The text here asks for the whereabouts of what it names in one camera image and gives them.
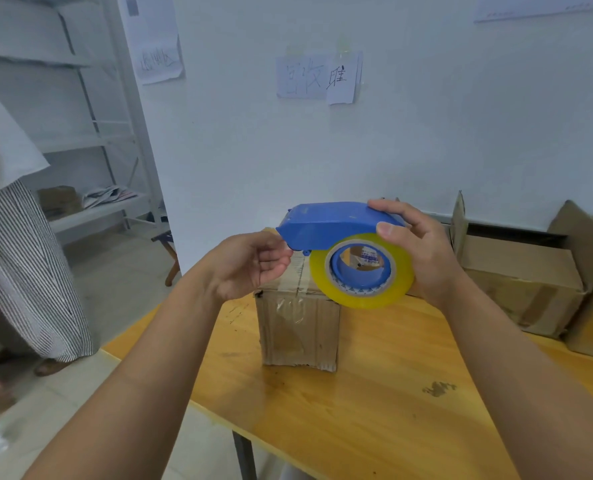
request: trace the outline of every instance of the foot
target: foot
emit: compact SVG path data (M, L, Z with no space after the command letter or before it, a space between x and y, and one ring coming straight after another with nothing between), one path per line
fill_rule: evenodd
M75 360L70 362L59 362L55 359L45 359L43 362L38 364L34 369L34 375L37 377L51 376L59 371L62 371L69 364L76 362Z
M21 358L29 357L30 354L15 354L10 349L3 349L0 351L0 364L12 362Z

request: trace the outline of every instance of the left hand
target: left hand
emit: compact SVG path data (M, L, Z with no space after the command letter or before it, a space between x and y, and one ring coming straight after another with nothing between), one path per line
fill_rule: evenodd
M222 301L241 298L275 280L290 264L292 250L268 231L228 237L198 263L210 276L210 287Z

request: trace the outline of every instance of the striped pants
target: striped pants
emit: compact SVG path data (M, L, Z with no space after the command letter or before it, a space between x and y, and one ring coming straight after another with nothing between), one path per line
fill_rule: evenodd
M97 350L56 236L19 180L0 190L0 309L41 357Z

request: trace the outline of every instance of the shelf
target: shelf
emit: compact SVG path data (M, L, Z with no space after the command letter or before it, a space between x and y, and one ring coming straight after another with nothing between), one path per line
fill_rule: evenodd
M21 52L18 49L0 46L0 59L6 59L12 62L32 63L32 64L46 64L50 66L64 66L64 67L89 67L92 65L91 60L86 57L78 55L62 54L53 55L43 52Z
M94 148L105 146L109 143L129 141L134 139L132 134L117 134L110 136L99 136L96 134L84 136L72 136L64 138L53 138L35 141L36 147L41 153L66 152L68 150L80 150L82 148Z
M101 217L106 217L110 214L120 212L121 210L128 209L137 203L147 201L147 199L147 195L137 194L136 197L132 197L121 202L103 203L91 209L82 210L76 214L72 214L71 216L62 217L52 221L50 222L50 227L52 227L52 231L54 233L62 232L64 230L95 221Z

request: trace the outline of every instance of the floor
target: floor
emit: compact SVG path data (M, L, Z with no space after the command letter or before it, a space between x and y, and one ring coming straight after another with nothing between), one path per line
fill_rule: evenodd
M170 292L163 282L172 260L161 244L150 241L151 235L151 228L137 225L91 236L65 249L100 343L123 332ZM32 375L32 361L0 367L0 377L18 399L0 417L10 441L0 452L0 480L20 479L116 364L101 351L48 378ZM256 446L254 456L260 479L279 478L281 460ZM189 407L163 478L240 479L231 431Z

